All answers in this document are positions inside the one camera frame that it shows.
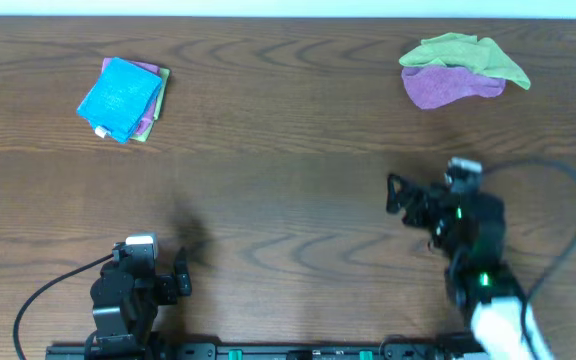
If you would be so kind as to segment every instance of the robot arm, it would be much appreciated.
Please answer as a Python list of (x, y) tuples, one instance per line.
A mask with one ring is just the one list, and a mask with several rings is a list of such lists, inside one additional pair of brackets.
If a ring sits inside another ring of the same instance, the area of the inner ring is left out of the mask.
[[(421, 187), (390, 175), (386, 210), (397, 214), (403, 209), (402, 222), (428, 230), (433, 246), (448, 257), (444, 275), (448, 297), (490, 357), (533, 359), (521, 326), (526, 295), (502, 261), (504, 204), (479, 192), (478, 163), (453, 158), (445, 180), (446, 184)], [(538, 359), (552, 359), (530, 307), (525, 330)]]

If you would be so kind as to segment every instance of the stack of cloths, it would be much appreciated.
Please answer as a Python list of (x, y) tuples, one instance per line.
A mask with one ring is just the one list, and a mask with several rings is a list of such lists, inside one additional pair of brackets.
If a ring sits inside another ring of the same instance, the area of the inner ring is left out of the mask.
[(105, 58), (99, 80), (77, 113), (102, 138), (144, 142), (159, 118), (169, 75), (170, 70), (157, 65)]
[(402, 56), (401, 77), (410, 99), (421, 109), (435, 109), (466, 96), (495, 97), (510, 80), (528, 90), (524, 71), (490, 38), (447, 33), (421, 40)]

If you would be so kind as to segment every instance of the green cloth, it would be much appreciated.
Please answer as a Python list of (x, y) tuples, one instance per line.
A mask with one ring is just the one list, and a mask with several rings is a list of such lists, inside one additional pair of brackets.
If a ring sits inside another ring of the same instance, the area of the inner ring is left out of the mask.
[(491, 38), (477, 41), (476, 35), (447, 33), (421, 40), (421, 45), (402, 56), (403, 66), (464, 66), (475, 74), (503, 78), (528, 90), (530, 79)]
[[(157, 104), (155, 105), (155, 113), (153, 114), (152, 118), (154, 120), (159, 119), (159, 112), (161, 111), (161, 103), (164, 101), (164, 92), (166, 91), (166, 84), (168, 83), (168, 76), (170, 76), (170, 70), (165, 68), (159, 68), (159, 75), (161, 75), (161, 88), (159, 89), (159, 94), (157, 94)], [(151, 122), (148, 129), (144, 131), (141, 135), (134, 134), (130, 137), (133, 140), (146, 142), (148, 140), (148, 136), (150, 136), (150, 132), (152, 131), (152, 126), (155, 122)]]
[(151, 122), (150, 126), (148, 126), (148, 129), (146, 129), (146, 131), (144, 131), (143, 133), (141, 133), (141, 135), (137, 135), (134, 134), (133, 136), (131, 136), (130, 138), (133, 140), (137, 140), (137, 141), (141, 141), (141, 142), (146, 142), (146, 140), (148, 140), (148, 136), (150, 135), (150, 132), (152, 131), (152, 126), (155, 124), (155, 122)]

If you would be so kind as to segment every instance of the white tag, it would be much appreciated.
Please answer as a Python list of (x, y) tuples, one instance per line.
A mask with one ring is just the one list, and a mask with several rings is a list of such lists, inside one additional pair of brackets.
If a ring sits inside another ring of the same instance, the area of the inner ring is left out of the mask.
[(95, 128), (95, 134), (103, 139), (106, 137), (106, 135), (110, 134), (110, 131), (106, 130), (106, 128), (103, 126), (97, 126)]
[(152, 244), (152, 250), (155, 259), (159, 255), (159, 246), (157, 245), (157, 235), (154, 233), (134, 234), (126, 238), (126, 245), (148, 245)]

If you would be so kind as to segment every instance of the blue towel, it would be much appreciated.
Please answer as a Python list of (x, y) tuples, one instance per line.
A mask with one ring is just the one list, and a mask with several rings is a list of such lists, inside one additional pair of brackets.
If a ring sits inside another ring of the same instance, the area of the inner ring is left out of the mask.
[(128, 142), (156, 100), (161, 78), (125, 60), (113, 58), (81, 102), (77, 113), (93, 129), (101, 126), (120, 143)]

